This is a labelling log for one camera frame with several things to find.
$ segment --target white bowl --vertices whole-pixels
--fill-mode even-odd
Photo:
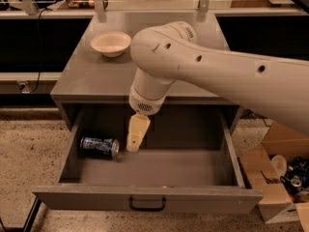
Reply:
[[[282,155],[276,155],[271,160],[272,165],[280,176],[285,176],[288,168],[287,160]]]
[[[106,57],[122,55],[131,43],[131,37],[122,32],[104,32],[96,35],[90,46]]]

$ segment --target open drawer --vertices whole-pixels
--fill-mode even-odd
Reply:
[[[126,150],[128,104],[80,106],[59,183],[34,190],[48,208],[233,214],[262,199],[244,187],[223,115],[228,105],[164,105],[138,153]],[[117,138],[118,157],[86,158],[79,149],[84,135]]]

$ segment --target box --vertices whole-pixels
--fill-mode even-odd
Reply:
[[[265,223],[299,220],[304,231],[309,231],[309,203],[293,203],[280,181],[270,184],[263,176],[279,180],[269,158],[275,155],[284,156],[287,162],[309,158],[309,137],[273,123],[262,143],[239,159],[251,188],[264,193],[259,209]]]

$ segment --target blue can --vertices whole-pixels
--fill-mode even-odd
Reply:
[[[80,149],[88,156],[114,159],[119,153],[119,141],[114,138],[84,136],[80,141]]]

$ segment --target soda can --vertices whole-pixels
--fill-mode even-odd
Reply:
[[[80,141],[80,149],[88,156],[113,159],[119,152],[119,141],[114,138],[102,139],[84,136]]]
[[[302,188],[302,181],[299,178],[299,176],[295,175],[292,179],[291,179],[291,185],[293,187],[295,187],[298,191],[301,191]]]

